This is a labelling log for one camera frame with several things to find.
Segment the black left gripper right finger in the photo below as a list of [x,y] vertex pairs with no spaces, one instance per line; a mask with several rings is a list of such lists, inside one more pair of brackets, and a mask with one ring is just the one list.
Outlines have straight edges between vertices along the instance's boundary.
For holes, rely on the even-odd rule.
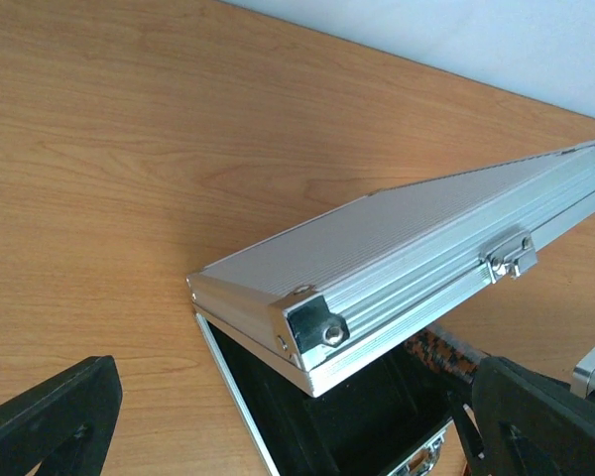
[[595,402],[504,357],[479,365],[473,475],[595,475]]

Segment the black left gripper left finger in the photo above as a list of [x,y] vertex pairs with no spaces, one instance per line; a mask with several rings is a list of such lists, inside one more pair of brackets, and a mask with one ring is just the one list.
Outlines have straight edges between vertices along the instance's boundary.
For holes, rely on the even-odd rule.
[[123,391],[112,356],[91,356],[0,405],[0,475],[99,475]]

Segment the aluminium poker case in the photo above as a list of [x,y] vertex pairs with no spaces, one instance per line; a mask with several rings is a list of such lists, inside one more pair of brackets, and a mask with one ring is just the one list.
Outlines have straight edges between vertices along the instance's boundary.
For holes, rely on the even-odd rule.
[[595,140],[387,188],[187,278],[272,475],[424,475],[450,408],[411,339],[595,212]]

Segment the orange 100 chip stack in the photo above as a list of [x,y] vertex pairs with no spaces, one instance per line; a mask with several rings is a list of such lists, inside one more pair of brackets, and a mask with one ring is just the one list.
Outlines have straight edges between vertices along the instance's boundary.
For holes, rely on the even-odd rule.
[[437,323],[408,338],[404,347],[431,372],[468,388],[472,387],[481,362],[489,357]]

